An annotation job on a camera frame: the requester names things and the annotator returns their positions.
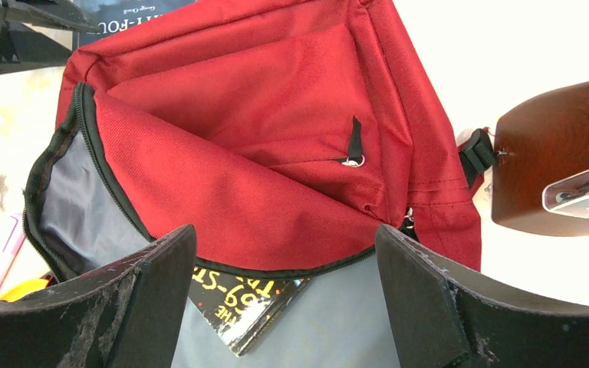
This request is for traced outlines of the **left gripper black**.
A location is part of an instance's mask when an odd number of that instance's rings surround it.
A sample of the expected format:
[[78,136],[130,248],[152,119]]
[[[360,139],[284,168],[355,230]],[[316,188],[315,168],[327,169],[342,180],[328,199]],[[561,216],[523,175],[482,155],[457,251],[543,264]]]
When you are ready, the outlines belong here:
[[59,67],[71,50],[30,25],[62,31],[98,30],[72,1],[0,1],[0,75]]

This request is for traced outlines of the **red backpack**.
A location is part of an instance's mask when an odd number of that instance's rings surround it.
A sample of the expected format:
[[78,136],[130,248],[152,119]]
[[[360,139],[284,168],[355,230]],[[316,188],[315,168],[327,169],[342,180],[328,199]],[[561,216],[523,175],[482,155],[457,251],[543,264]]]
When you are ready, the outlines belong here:
[[456,142],[391,1],[199,1],[72,54],[25,231],[61,280],[184,224],[200,284],[311,279],[244,357],[191,300],[175,367],[396,367],[377,228],[479,269],[494,160]]

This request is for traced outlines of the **colourful illustrated children's book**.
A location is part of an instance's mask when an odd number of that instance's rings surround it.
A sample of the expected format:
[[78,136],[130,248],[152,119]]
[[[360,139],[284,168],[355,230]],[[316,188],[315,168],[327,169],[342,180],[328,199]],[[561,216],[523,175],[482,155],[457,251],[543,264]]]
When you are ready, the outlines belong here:
[[240,357],[310,281],[251,279],[196,267],[189,298],[221,341]]

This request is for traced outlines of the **dark blue paperback book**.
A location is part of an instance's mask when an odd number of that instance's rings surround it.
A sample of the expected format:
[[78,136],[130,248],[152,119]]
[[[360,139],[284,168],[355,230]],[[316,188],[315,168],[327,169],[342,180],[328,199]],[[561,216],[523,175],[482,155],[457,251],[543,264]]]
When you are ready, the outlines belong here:
[[102,38],[158,18],[168,12],[195,3],[196,0],[86,0],[74,3],[97,22],[96,32],[75,32],[72,48],[93,43]]

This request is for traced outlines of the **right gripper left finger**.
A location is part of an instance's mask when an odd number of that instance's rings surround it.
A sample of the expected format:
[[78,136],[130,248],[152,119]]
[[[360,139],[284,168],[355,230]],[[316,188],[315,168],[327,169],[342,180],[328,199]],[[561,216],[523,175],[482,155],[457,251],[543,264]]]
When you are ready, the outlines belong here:
[[168,367],[196,258],[181,226],[144,249],[0,301],[0,367]]

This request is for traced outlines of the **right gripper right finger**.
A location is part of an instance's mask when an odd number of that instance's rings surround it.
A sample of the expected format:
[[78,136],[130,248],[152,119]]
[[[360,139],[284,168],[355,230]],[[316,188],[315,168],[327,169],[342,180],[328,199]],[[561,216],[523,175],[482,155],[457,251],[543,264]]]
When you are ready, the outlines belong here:
[[388,225],[375,251],[402,367],[589,367],[589,306],[489,278]]

